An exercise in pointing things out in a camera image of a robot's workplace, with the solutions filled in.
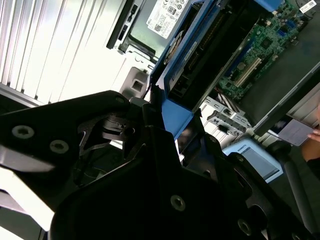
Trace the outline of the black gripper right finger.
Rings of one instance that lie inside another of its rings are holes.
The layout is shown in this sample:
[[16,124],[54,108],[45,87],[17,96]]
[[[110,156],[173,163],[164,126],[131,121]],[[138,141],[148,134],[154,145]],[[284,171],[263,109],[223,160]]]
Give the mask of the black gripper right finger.
[[205,132],[197,110],[192,123],[196,133],[196,154],[192,170],[202,176],[195,183],[197,195],[202,200],[248,200],[253,189],[250,186],[246,159],[238,153],[225,155],[219,141]]

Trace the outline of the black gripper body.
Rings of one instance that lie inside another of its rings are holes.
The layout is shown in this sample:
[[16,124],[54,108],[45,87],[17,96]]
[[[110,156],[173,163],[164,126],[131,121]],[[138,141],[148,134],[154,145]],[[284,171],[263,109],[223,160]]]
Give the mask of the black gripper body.
[[74,192],[58,208],[51,240],[315,240],[246,160],[209,178],[132,161]]

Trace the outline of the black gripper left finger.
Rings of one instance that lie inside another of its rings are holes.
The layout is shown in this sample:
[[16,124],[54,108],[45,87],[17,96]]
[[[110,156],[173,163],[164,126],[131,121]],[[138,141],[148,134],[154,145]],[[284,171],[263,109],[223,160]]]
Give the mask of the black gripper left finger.
[[182,168],[162,117],[162,90],[151,88],[150,102],[137,103],[115,91],[19,110],[0,117],[0,163],[31,173],[37,183],[57,185],[81,156],[122,142],[124,163],[70,195],[60,211],[93,212],[136,208],[177,212],[177,177]]

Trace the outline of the person hand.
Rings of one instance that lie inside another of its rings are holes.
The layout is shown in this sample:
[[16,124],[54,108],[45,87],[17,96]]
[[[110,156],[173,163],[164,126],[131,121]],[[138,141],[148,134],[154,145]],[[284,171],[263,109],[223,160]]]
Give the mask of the person hand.
[[320,158],[320,129],[314,129],[308,135],[308,140],[301,147],[302,157],[305,161]]

